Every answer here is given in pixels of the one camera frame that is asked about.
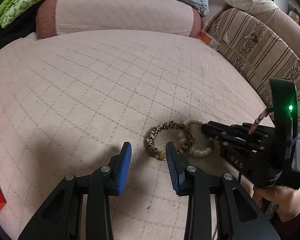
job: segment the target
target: hand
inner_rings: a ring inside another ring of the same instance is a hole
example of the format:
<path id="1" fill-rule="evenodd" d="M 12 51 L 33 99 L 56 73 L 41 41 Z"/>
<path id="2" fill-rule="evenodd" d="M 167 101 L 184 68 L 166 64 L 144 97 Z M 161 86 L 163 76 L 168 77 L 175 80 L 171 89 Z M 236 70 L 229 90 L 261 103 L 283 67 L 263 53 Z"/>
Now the hand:
<path id="1" fill-rule="evenodd" d="M 276 212 L 281 222 L 289 221 L 300 214 L 300 189 L 294 190 L 289 187 L 273 186 L 271 188 L 253 187 L 253 199 L 262 206 L 262 199 L 278 204 Z"/>

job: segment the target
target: wall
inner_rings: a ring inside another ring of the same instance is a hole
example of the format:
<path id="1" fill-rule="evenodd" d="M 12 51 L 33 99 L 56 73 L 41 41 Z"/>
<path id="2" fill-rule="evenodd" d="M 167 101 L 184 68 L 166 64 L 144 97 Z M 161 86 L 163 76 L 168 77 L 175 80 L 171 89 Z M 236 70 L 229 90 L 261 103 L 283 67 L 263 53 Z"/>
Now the wall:
<path id="1" fill-rule="evenodd" d="M 295 0 L 274 0 L 274 2 L 285 13 L 289 13 L 288 3 L 291 4 L 294 8 L 296 8 L 300 12 L 300 7 Z"/>

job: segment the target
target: pink pillow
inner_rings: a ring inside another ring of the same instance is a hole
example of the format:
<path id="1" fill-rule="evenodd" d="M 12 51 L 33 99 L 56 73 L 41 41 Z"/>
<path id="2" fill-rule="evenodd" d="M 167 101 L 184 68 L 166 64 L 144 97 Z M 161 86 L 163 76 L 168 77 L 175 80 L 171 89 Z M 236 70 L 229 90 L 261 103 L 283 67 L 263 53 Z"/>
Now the pink pillow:
<path id="1" fill-rule="evenodd" d="M 214 20 L 230 8 L 231 6 L 223 0 L 209 0 L 209 13 L 201 17 L 201 31 L 207 31 Z"/>
<path id="2" fill-rule="evenodd" d="M 196 37 L 199 13 L 177 0 L 46 0 L 37 13 L 44 39 L 91 30 L 144 30 Z"/>

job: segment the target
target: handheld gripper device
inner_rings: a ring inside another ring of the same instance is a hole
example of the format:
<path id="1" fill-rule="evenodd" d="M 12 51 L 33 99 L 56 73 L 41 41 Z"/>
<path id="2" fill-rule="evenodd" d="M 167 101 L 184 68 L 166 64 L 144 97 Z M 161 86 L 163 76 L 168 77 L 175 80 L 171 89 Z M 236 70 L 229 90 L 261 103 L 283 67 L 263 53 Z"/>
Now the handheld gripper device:
<path id="1" fill-rule="evenodd" d="M 211 240 L 210 194 L 215 194 L 218 240 L 280 240 L 264 213 L 229 173 L 208 175 L 166 145 L 172 187 L 189 196 L 184 240 Z"/>
<path id="2" fill-rule="evenodd" d="M 270 79 L 274 127 L 243 123 L 231 126 L 210 121 L 201 126 L 204 135 L 220 141 L 220 155 L 254 185 L 300 188 L 300 140 L 296 86 Z M 267 211 L 270 202 L 264 201 Z"/>
<path id="3" fill-rule="evenodd" d="M 18 240 L 79 240 L 83 195 L 88 195 L 87 240 L 113 240 L 109 198 L 124 190 L 131 160 L 131 144 L 92 174 L 68 174 L 43 202 Z"/>

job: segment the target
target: striped cushion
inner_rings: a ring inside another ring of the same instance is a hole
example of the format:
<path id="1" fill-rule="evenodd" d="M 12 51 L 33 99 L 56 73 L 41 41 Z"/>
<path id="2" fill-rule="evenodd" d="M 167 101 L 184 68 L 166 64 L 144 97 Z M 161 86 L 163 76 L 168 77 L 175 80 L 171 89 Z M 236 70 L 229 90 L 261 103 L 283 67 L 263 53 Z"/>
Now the striped cushion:
<path id="1" fill-rule="evenodd" d="M 300 134 L 300 60 L 288 45 L 255 17 L 232 8 L 221 14 L 209 33 L 221 41 L 221 53 L 271 106 L 269 78 L 293 81 L 298 96 Z"/>

